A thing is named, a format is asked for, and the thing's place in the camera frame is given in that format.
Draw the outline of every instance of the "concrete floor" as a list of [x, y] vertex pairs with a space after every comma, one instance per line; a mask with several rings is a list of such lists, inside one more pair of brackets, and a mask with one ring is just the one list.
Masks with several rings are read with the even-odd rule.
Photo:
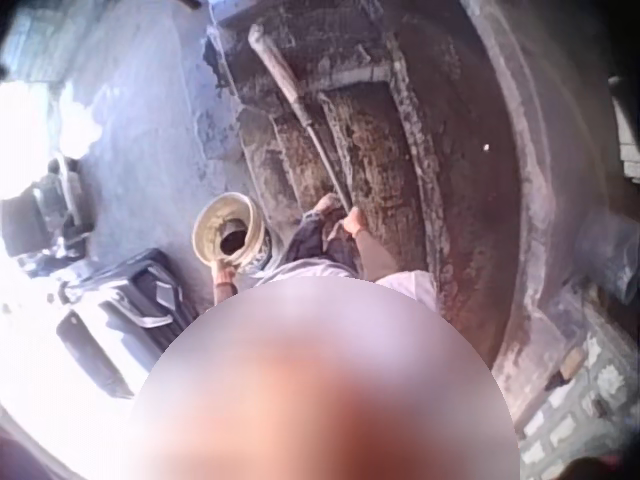
[[200, 310], [213, 294], [191, 248], [194, 221], [215, 196], [253, 189], [236, 106], [202, 60], [208, 23], [206, 8], [121, 0], [68, 77], [74, 101], [102, 128], [81, 170], [95, 212], [92, 258], [110, 265], [161, 248]]

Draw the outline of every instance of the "dark liquid in bucket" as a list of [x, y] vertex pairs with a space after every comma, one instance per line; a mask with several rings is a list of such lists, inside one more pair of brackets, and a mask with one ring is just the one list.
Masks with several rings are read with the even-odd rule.
[[231, 256], [244, 247], [247, 238], [246, 230], [235, 230], [222, 238], [220, 250], [227, 256]]

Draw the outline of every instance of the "wooden handle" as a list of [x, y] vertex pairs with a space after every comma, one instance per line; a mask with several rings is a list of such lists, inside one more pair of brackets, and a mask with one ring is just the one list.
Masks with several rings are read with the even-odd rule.
[[282, 90], [287, 101], [297, 103], [301, 97], [300, 86], [282, 53], [273, 40], [265, 35], [262, 25], [254, 24], [249, 30], [249, 45], [258, 54], [271, 76]]

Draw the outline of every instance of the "long-handled tool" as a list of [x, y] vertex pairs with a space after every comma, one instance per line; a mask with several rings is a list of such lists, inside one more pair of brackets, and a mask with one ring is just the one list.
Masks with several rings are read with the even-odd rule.
[[271, 73], [271, 76], [291, 105], [298, 120], [300, 120], [300, 123], [311, 137], [311, 140], [313, 140], [313, 144], [320, 154], [324, 168], [327, 170], [329, 178], [331, 178], [333, 186], [340, 197], [342, 206], [349, 212], [349, 210], [351, 210], [351, 198], [344, 188], [342, 188], [342, 185], [336, 177], [336, 172], [333, 170], [327, 151], [313, 125], [313, 118], [311, 118], [302, 101], [300, 86], [291, 68], [273, 40], [265, 35], [264, 28], [261, 25], [254, 24], [251, 26], [251, 30], [249, 31], [249, 45], [251, 45], [251, 48], [258, 54], [265, 67], [267, 67], [267, 70], [269, 70], [269, 73]]

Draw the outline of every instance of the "hand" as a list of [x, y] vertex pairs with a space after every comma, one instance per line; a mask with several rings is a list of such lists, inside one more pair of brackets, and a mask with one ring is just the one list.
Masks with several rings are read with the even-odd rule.
[[229, 265], [224, 260], [218, 260], [211, 270], [215, 285], [221, 283], [233, 283], [233, 279], [236, 277], [235, 267]]
[[355, 238], [358, 232], [367, 230], [367, 217], [365, 217], [364, 212], [359, 207], [353, 207], [349, 215], [347, 215], [347, 218], [344, 219], [343, 226], [344, 229]]

